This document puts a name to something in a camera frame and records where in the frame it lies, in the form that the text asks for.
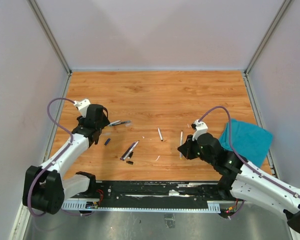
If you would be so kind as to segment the white marker yellow end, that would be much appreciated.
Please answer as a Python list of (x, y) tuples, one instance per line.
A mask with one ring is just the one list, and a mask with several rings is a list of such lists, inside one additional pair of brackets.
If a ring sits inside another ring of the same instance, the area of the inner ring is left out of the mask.
[[(180, 143), (179, 143), (179, 145), (181, 146), (182, 144), (183, 144), (183, 130), (181, 130), (181, 132), (180, 132)], [(183, 157), (183, 155), (182, 155), (182, 153), (179, 151), (179, 158), (180, 159), (182, 159), (182, 157)]]

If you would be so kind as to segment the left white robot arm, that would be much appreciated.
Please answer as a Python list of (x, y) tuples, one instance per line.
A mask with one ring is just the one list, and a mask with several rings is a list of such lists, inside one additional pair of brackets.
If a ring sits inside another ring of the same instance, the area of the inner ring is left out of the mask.
[(108, 110), (99, 104), (89, 104), (77, 121), (69, 139), (50, 159), (40, 166), (30, 166), (25, 172), (22, 204), (33, 216), (35, 210), (54, 215), (65, 200), (77, 194), (91, 198), (97, 193), (94, 174), (78, 171), (72, 178), (63, 177), (81, 154), (98, 143), (102, 130), (110, 123)]

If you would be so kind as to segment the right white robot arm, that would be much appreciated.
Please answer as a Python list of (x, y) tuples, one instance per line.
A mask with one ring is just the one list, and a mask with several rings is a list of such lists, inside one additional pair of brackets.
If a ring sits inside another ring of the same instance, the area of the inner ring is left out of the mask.
[(188, 160), (199, 158), (221, 175), (216, 188), (222, 200), (234, 197), (277, 214), (300, 234), (300, 188), (264, 172), (251, 161), (224, 149), (210, 133), (188, 135), (178, 151)]

